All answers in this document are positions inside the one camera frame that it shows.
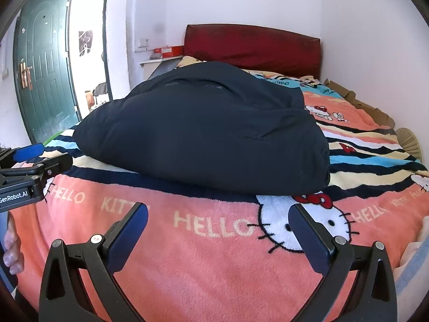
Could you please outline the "person's left hand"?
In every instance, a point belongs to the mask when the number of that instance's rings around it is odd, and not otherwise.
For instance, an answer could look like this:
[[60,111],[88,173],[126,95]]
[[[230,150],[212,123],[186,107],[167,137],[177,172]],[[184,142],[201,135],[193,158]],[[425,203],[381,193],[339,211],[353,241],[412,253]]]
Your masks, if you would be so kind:
[[16,275],[24,271],[24,256],[21,252],[21,240],[17,234],[13,215],[9,212],[7,218],[7,230],[4,235],[3,262],[9,269],[9,273]]

